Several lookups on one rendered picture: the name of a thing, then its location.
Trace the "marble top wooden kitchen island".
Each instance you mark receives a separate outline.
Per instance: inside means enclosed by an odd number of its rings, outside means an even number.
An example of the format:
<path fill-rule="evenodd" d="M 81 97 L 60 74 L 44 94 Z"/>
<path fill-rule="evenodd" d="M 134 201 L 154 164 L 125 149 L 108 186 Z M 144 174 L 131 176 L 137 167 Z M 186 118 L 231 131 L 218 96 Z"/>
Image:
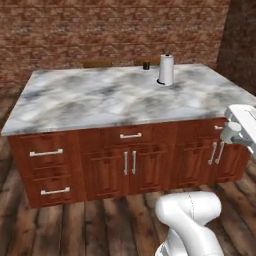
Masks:
<path fill-rule="evenodd" d="M 166 144 L 172 149 L 172 160 L 165 171 L 164 187 L 172 188 L 172 163 L 180 144 L 214 140 L 217 149 L 220 136 L 198 138 L 199 121 L 225 118 L 229 105 L 256 105 L 256 97 L 203 64 L 178 64 L 174 83 L 158 83 L 155 66 L 91 69 L 43 70 L 32 73 L 7 119 L 3 136 L 54 132 L 74 132 L 78 153 L 74 166 L 62 165 L 39 169 L 37 178 L 60 176 L 73 169 L 82 171 L 82 155 L 110 148 L 129 149 L 129 192 L 131 150 L 134 147 Z M 104 147 L 104 128 L 152 125 L 153 141 L 143 145 Z M 216 165 L 214 164 L 216 182 Z"/>

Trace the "wooden cupboard door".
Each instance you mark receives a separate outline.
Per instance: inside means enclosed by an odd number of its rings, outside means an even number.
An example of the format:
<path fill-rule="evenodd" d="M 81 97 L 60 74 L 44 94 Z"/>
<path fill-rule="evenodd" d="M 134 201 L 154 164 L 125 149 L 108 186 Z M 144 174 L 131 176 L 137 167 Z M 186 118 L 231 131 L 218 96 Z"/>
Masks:
<path fill-rule="evenodd" d="M 172 188 L 208 185 L 214 181 L 214 164 L 208 164 L 213 142 L 201 140 L 176 147 L 170 180 Z"/>
<path fill-rule="evenodd" d="M 129 174 L 124 175 L 127 147 L 110 148 L 82 155 L 85 190 L 88 200 L 116 198 L 129 192 Z"/>
<path fill-rule="evenodd" d="M 246 147 L 239 144 L 226 144 L 219 164 L 216 164 L 216 182 L 239 180 L 249 159 Z"/>
<path fill-rule="evenodd" d="M 136 151 L 136 174 L 132 174 L 132 151 Z M 132 194 L 160 191 L 165 171 L 172 160 L 172 149 L 166 144 L 134 147 L 131 150 L 130 192 Z"/>

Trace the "brown wooden stool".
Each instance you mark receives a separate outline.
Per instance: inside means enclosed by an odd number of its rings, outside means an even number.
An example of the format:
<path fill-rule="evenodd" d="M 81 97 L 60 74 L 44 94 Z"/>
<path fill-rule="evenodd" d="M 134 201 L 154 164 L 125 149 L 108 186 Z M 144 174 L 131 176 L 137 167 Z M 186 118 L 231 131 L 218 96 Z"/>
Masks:
<path fill-rule="evenodd" d="M 82 63 L 84 68 L 105 68 L 105 67 L 111 67 L 112 62 L 109 60 L 102 60 L 102 59 L 97 59 L 97 60 L 85 60 Z"/>
<path fill-rule="evenodd" d="M 144 62 L 149 62 L 150 65 L 160 65 L 160 57 L 158 58 L 148 58 L 148 57 L 142 57 L 142 58 L 137 58 L 134 61 L 135 66 L 143 66 Z"/>

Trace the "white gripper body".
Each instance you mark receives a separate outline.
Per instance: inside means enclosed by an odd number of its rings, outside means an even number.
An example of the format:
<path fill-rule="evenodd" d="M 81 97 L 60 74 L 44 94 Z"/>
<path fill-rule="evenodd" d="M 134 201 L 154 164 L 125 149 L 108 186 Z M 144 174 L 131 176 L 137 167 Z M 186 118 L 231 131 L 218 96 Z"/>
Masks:
<path fill-rule="evenodd" d="M 232 137 L 249 139 L 252 144 L 248 146 L 250 152 L 256 152 L 256 109 L 251 105 L 232 104 L 224 113 L 227 122 L 224 127 L 224 142 L 233 144 Z"/>

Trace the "wide wooden drawer front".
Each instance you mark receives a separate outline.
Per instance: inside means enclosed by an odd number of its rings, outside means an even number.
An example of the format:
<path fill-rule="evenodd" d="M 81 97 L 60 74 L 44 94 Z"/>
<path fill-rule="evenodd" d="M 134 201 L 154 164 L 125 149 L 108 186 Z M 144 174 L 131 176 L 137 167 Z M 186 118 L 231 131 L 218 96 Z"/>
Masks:
<path fill-rule="evenodd" d="M 70 165 L 78 153 L 77 136 L 74 132 L 39 133 L 9 136 L 14 160 L 21 174 L 40 175 L 39 169 Z M 30 157 L 29 152 L 47 152 L 62 148 L 63 154 Z"/>
<path fill-rule="evenodd" d="M 86 199 L 81 170 L 73 169 L 67 174 L 47 178 L 37 178 L 23 174 L 20 174 L 20 176 L 31 208 L 81 202 Z M 60 190 L 65 187 L 70 187 L 69 193 L 40 195 L 41 190 Z"/>

